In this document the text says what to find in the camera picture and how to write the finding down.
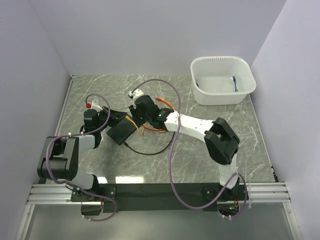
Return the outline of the black network switch box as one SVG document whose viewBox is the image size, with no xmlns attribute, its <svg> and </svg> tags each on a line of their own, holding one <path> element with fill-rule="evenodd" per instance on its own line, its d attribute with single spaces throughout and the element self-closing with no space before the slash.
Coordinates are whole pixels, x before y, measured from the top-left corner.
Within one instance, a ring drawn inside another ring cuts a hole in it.
<svg viewBox="0 0 320 240">
<path fill-rule="evenodd" d="M 123 118 L 116 126 L 111 127 L 107 132 L 107 136 L 111 138 L 117 145 L 123 144 L 127 138 L 133 134 L 137 128 L 126 118 Z"/>
</svg>

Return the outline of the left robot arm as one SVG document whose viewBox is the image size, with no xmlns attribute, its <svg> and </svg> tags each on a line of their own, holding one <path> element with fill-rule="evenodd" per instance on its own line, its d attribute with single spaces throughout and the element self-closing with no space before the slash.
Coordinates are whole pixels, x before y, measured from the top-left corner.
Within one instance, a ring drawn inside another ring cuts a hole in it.
<svg viewBox="0 0 320 240">
<path fill-rule="evenodd" d="M 97 200 L 101 194 L 98 178 L 79 170 L 80 151 L 98 148 L 102 141 L 101 132 L 107 127 L 116 127 L 126 116 L 126 112 L 109 110 L 105 106 L 87 109 L 83 113 L 79 134 L 46 138 L 37 165 L 38 176 L 58 184 L 68 184 L 82 192 L 89 201 Z"/>
</svg>

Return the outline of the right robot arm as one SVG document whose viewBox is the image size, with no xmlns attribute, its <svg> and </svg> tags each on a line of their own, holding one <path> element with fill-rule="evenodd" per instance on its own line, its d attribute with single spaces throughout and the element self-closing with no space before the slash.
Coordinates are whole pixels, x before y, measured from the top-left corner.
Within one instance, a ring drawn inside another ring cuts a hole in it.
<svg viewBox="0 0 320 240">
<path fill-rule="evenodd" d="M 149 95 L 130 92 L 129 98 L 134 104 L 129 106 L 133 120 L 138 125 L 150 124 L 154 129 L 166 132 L 179 131 L 182 134 L 205 143 L 209 156 L 218 164 L 220 195 L 230 200 L 238 193 L 238 178 L 229 178 L 237 172 L 237 153 L 240 139 L 227 121 L 199 119 L 187 115 L 178 115 L 171 108 L 159 108 Z"/>
</svg>

